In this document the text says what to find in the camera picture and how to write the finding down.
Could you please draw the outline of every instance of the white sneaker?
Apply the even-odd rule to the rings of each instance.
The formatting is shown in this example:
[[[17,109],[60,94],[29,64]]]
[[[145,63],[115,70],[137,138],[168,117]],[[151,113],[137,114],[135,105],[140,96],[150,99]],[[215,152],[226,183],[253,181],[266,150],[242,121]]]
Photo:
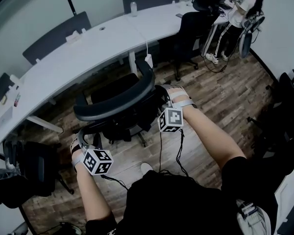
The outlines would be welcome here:
[[[209,60],[209,61],[211,61],[211,62],[213,62],[215,65],[217,65],[218,63],[219,63],[219,59],[218,58],[216,58],[215,56],[214,56],[214,54],[206,54],[205,55],[205,57]]]
[[[141,171],[142,171],[143,176],[144,176],[147,172],[149,172],[150,170],[153,170],[150,164],[147,164],[147,163],[142,163],[142,164],[141,164]]]
[[[229,60],[229,58],[224,54],[224,51],[221,52],[221,57],[222,57],[222,59],[223,59],[224,61],[226,61],[226,62]]]

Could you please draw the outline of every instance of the forearm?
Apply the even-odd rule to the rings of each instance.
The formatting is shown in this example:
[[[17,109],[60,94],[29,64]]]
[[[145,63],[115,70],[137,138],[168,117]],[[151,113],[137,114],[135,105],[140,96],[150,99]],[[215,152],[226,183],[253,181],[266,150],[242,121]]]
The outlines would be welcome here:
[[[183,115],[220,168],[232,158],[245,157],[235,141],[200,110],[186,106]]]
[[[81,151],[76,151],[73,156],[77,156]],[[82,163],[76,166],[77,182],[82,196],[87,220],[101,220],[108,217],[111,209],[103,197],[100,189],[95,183],[92,175],[86,170]]]
[[[240,14],[245,15],[246,11],[244,11],[237,2],[235,3],[235,6]]]

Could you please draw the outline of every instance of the white shirt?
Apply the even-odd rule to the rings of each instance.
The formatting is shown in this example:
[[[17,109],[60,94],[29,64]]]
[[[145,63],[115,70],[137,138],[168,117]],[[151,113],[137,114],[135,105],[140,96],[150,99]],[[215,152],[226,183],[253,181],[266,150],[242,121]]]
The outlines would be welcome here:
[[[256,0],[244,0],[241,4],[240,7],[246,11],[245,15],[248,13],[248,11],[254,6]],[[235,26],[236,28],[242,28],[242,21],[245,17],[245,15],[242,15],[238,10],[237,7],[234,6],[235,8],[233,11],[229,13],[229,21],[230,23]]]

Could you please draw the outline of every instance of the long black hair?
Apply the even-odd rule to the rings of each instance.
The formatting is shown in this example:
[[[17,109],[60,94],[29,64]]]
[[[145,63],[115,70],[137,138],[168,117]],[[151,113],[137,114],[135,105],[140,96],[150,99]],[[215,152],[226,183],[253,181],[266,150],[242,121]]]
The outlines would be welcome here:
[[[263,7],[263,1],[264,0],[256,0],[254,6],[246,14],[246,18],[249,18],[254,15],[257,15],[257,16],[262,15],[263,12],[261,8]]]

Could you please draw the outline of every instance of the wooden floor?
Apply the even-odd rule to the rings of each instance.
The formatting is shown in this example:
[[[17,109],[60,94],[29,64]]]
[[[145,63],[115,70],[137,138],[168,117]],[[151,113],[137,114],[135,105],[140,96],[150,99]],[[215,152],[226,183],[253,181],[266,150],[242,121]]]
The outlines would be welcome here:
[[[246,118],[258,116],[262,108],[271,101],[270,92],[266,91],[265,86],[272,84],[272,79],[252,55],[242,60],[235,53],[226,70],[221,73],[208,71],[200,56],[194,61],[198,62],[199,69],[194,70],[193,66],[183,65],[180,82],[174,79],[173,66],[162,64],[154,69],[156,83],[162,84],[170,80],[173,85],[183,86],[198,108],[229,133],[245,154],[251,156],[250,146],[253,143],[254,132],[257,130],[247,122]],[[211,63],[208,66],[218,70],[224,64],[224,61],[220,61],[218,66]],[[58,150],[60,161],[69,163],[71,161],[69,145],[74,138],[72,130],[87,124],[80,122],[74,116],[73,104],[76,94],[85,88],[86,92],[90,93],[130,71],[127,65],[108,69],[111,69],[109,77],[107,72],[103,71],[87,79],[82,85],[74,86],[64,92],[56,99],[56,106],[47,105],[39,111],[39,116],[45,120],[51,120],[52,123],[62,126],[64,133],[58,135],[29,124],[23,130],[23,139],[45,144],[60,142],[62,144]],[[185,139],[180,161],[184,168],[201,185],[220,188],[221,172],[216,163],[188,124],[183,130]],[[142,177],[140,172],[142,162],[151,164],[155,170],[159,168],[160,135],[156,121],[152,129],[148,133],[143,133],[143,136],[148,142],[147,148],[141,146],[138,137],[133,137],[132,142],[117,141],[113,145],[109,145],[108,140],[102,137],[103,147],[111,151],[115,161],[109,176],[124,181],[127,187]],[[163,134],[162,140],[162,169],[182,174],[175,161],[180,147],[179,132]],[[33,197],[23,204],[23,209],[37,233],[57,225],[60,221],[71,222],[84,229],[86,220],[76,174],[73,169],[63,170],[61,174],[69,187],[75,190],[74,195],[68,194],[57,182],[52,196]],[[126,190],[118,183],[106,181],[101,177],[95,177],[95,181],[111,206],[117,221],[120,221],[126,206]]]

